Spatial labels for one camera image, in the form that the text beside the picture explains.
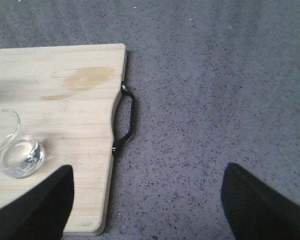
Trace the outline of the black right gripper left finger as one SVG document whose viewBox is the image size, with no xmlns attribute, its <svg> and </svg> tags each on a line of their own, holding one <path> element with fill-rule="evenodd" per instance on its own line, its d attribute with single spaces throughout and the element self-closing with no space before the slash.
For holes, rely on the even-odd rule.
<svg viewBox="0 0 300 240">
<path fill-rule="evenodd" d="M 60 240 L 73 208 L 74 176 L 63 165 L 0 208 L 0 240 Z"/>
</svg>

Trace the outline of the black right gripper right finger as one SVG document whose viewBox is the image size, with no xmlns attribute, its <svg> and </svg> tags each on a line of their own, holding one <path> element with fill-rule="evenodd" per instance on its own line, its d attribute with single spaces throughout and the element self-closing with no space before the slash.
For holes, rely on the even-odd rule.
<svg viewBox="0 0 300 240">
<path fill-rule="evenodd" d="M 221 203 L 237 240 L 300 240 L 300 206 L 237 163 L 225 168 Z"/>
</svg>

